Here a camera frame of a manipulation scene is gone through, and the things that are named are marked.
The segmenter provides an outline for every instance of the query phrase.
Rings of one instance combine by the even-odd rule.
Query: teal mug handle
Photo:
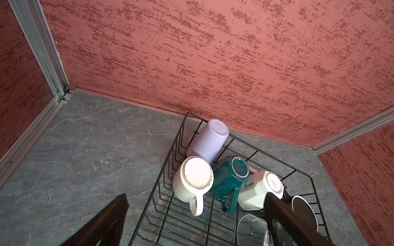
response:
[[[222,198],[221,198],[221,206],[222,206],[223,212],[229,213],[229,212],[235,210],[235,207],[237,206],[237,201],[238,201],[238,195],[239,194],[240,194],[240,189],[238,187],[235,187],[234,190],[232,191],[232,200],[231,200],[231,205],[230,205],[229,208],[226,207],[227,195],[222,196]]]

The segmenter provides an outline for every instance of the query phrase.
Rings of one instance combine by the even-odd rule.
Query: mug handle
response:
[[[191,214],[199,216],[203,213],[204,199],[203,195],[197,194],[195,197],[190,198],[189,201]]]
[[[234,190],[232,191],[232,200],[231,200],[231,205],[229,208],[226,207],[226,200],[227,200],[227,195],[222,196],[221,198],[221,206],[223,212],[231,212],[235,209],[237,206],[237,201],[238,201],[238,195],[240,194],[240,189],[239,187],[235,187]]]

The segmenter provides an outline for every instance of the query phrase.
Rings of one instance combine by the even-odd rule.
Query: white mug handle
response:
[[[192,197],[189,201],[191,214],[194,216],[199,216],[203,213],[204,199],[202,194],[197,194]]]

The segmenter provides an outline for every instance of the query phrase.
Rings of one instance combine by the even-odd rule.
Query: cup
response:
[[[223,212],[229,213],[237,206],[240,189],[250,176],[249,167],[242,158],[232,155],[218,162],[213,170],[215,179],[210,192],[221,200]],[[227,208],[226,199],[230,194],[231,205]]]
[[[229,129],[220,120],[211,119],[194,137],[186,150],[186,156],[199,156],[212,164],[229,135]]]
[[[265,220],[254,215],[243,216],[237,226],[239,246],[273,246]]]
[[[316,215],[313,212],[312,207],[304,198],[302,198],[302,196],[290,196],[285,190],[283,201],[290,207],[293,212],[303,218],[306,223],[311,225],[313,229],[319,231],[319,225]]]
[[[188,202],[192,215],[203,212],[203,195],[211,189],[214,173],[211,165],[201,157],[191,156],[183,161],[173,178],[175,196]]]
[[[245,211],[264,208],[264,201],[268,192],[277,198],[283,196],[284,187],[275,173],[260,171],[250,175],[248,181],[242,186],[238,196],[238,204]]]

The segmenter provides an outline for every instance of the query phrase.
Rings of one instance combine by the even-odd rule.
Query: textured red wall panel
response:
[[[391,1],[41,3],[83,89],[306,146],[394,105]]]
[[[394,245],[394,120],[319,157],[369,244]]]
[[[0,158],[53,94],[7,0],[0,0]]]

